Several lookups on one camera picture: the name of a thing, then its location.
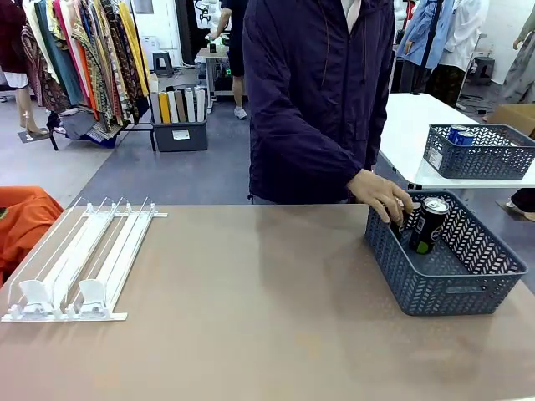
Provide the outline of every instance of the stool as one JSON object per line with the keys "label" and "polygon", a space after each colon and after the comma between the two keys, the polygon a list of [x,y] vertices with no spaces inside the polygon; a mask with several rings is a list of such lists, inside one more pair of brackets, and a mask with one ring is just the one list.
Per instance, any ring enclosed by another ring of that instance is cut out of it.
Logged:
{"label": "stool", "polygon": [[475,57],[476,72],[470,77],[472,85],[490,85],[492,73],[494,72],[494,58]]}
{"label": "stool", "polygon": [[169,57],[169,53],[153,53],[152,61],[154,63],[154,72],[156,73],[156,75],[162,77],[173,76],[173,66],[171,64],[171,58]]}

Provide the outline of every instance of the black can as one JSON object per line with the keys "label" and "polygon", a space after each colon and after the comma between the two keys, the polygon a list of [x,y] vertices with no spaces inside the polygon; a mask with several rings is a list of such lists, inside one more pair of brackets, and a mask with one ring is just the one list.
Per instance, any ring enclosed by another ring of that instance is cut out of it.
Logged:
{"label": "black can", "polygon": [[421,207],[420,218],[410,236],[409,248],[425,255],[433,250],[442,233],[442,224],[450,212],[450,206],[440,198],[426,198]]}
{"label": "black can", "polygon": [[[412,202],[412,213],[416,213],[421,208],[421,203],[419,202]],[[395,237],[399,240],[401,238],[401,234],[403,234],[403,231],[405,229],[405,226],[407,225],[407,221],[409,221],[410,213],[407,213],[405,208],[403,208],[403,221],[401,224],[397,225],[393,221],[390,223],[390,229],[394,232]]]}

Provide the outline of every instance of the orange cloth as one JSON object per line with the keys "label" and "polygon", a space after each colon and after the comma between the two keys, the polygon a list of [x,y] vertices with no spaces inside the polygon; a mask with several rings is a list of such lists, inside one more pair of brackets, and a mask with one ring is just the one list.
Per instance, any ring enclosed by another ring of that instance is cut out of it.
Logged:
{"label": "orange cloth", "polygon": [[0,186],[0,286],[64,211],[39,186]]}

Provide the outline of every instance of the blue shirt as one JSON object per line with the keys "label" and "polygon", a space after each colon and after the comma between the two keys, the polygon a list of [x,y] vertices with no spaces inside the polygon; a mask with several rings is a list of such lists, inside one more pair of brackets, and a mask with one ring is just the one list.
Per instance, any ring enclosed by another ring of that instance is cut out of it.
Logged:
{"label": "blue shirt", "polygon": [[[431,46],[431,52],[427,59],[426,67],[433,69],[438,65],[442,56],[442,51],[446,45],[448,29],[450,28],[451,16],[453,15],[453,0],[444,0],[442,3],[441,14],[436,25],[435,38]],[[409,27],[400,43],[400,48],[396,54],[397,57],[411,61],[414,64],[421,65],[424,58],[425,45],[429,34],[431,19],[436,10],[436,0],[421,0],[415,14],[410,20]],[[410,51],[405,54],[405,44],[407,41],[412,42]]]}

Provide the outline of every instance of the label on bin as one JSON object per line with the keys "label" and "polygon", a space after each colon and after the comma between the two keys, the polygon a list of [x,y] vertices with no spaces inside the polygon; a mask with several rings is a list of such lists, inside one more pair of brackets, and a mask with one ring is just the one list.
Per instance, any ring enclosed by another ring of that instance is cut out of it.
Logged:
{"label": "label on bin", "polygon": [[442,164],[442,153],[435,148],[431,148],[429,153],[429,162],[433,167],[439,170]]}
{"label": "label on bin", "polygon": [[174,140],[188,140],[190,139],[190,131],[184,129],[182,131],[173,131]]}

